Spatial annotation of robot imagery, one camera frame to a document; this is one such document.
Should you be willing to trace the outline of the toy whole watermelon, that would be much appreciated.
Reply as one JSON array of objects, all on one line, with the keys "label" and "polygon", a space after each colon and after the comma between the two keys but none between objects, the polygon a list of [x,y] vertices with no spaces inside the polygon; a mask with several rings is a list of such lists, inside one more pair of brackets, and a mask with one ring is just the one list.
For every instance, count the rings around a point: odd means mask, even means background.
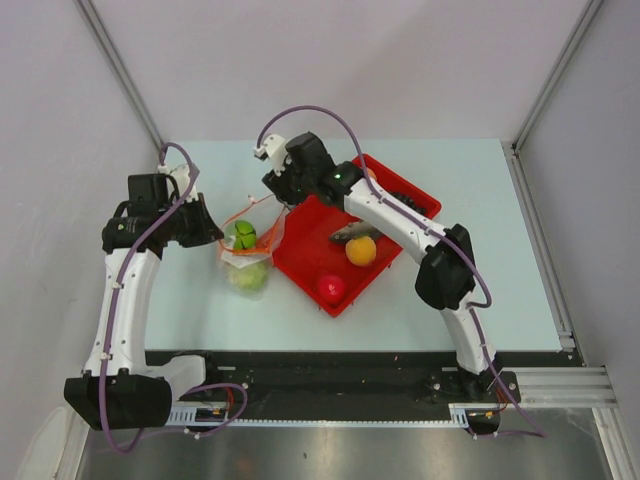
[{"label": "toy whole watermelon", "polygon": [[234,250],[253,249],[257,243],[255,227],[243,219],[234,220],[226,227],[226,237]]}]

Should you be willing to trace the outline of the clear zip top bag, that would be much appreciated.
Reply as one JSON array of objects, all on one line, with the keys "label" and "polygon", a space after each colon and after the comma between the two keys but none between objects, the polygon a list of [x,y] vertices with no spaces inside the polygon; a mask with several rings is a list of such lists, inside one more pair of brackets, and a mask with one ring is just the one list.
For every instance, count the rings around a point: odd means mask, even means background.
[{"label": "clear zip top bag", "polygon": [[[224,222],[222,226],[224,239],[219,241],[217,259],[225,274],[228,285],[236,294],[251,299],[258,299],[263,296],[269,282],[271,270],[273,268],[274,253],[284,238],[285,219],[287,214],[288,209],[282,203],[280,203],[273,194],[269,194],[262,198],[249,196],[247,199],[247,204],[239,212],[233,214]],[[239,219],[247,220],[253,224],[256,229],[257,239],[271,228],[276,231],[277,240],[274,243],[273,250],[269,254],[258,254],[255,251],[255,247],[248,250],[234,250],[229,245],[228,239],[226,237],[226,227],[232,221]],[[263,290],[254,294],[240,293],[235,290],[227,280],[226,267],[228,265],[243,267],[257,262],[265,262],[269,267],[269,278]]]}]

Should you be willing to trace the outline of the toy green cabbage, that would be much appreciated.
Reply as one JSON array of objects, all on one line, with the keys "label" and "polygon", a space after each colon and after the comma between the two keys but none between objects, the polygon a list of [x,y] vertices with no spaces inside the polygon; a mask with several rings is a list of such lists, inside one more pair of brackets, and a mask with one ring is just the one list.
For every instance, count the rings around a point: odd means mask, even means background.
[{"label": "toy green cabbage", "polygon": [[268,278],[269,267],[265,262],[257,262],[243,267],[228,265],[226,275],[229,284],[238,292],[254,294],[263,290]]}]

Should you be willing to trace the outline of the toy yellow orange mango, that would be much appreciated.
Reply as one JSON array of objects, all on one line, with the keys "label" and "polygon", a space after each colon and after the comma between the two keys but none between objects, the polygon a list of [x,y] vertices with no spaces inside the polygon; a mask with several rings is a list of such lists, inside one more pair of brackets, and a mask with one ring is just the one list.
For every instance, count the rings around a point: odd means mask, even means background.
[{"label": "toy yellow orange mango", "polygon": [[345,245],[345,254],[353,265],[367,267],[376,259],[376,242],[370,237],[360,237],[351,240]]}]

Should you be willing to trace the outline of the toy orange tangerine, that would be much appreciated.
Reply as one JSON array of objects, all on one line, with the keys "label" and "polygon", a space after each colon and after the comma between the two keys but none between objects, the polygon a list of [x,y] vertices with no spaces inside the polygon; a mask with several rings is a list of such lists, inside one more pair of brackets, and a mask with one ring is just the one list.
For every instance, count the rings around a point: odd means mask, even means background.
[{"label": "toy orange tangerine", "polygon": [[255,251],[258,254],[269,254],[273,250],[276,240],[277,233],[271,228],[257,239]]}]

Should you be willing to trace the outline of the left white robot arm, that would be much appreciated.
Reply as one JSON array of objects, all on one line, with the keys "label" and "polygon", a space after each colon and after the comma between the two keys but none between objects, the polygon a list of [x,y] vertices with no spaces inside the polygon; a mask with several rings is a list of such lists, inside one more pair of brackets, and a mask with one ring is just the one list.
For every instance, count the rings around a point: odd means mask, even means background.
[{"label": "left white robot arm", "polygon": [[121,202],[101,233],[105,290],[94,344],[82,373],[64,385],[68,404],[94,430],[163,426],[188,391],[214,397],[220,374],[198,355],[151,367],[145,332],[153,283],[169,243],[193,248],[223,233],[187,167],[128,178]]}]

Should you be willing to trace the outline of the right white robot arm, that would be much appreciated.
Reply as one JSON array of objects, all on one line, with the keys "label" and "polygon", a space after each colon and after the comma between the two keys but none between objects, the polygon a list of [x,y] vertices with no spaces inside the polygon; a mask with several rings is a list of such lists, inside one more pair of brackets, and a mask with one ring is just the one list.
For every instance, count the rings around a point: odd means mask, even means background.
[{"label": "right white robot arm", "polygon": [[489,290],[479,273],[469,232],[446,228],[401,202],[368,174],[363,163],[334,163],[325,145],[307,132],[291,140],[260,135],[254,155],[271,164],[263,182],[286,206],[314,196],[324,205],[363,220],[401,246],[418,264],[415,291],[439,311],[453,341],[463,393],[484,401],[496,390],[513,397],[478,312],[492,298],[474,300],[474,290]]}]

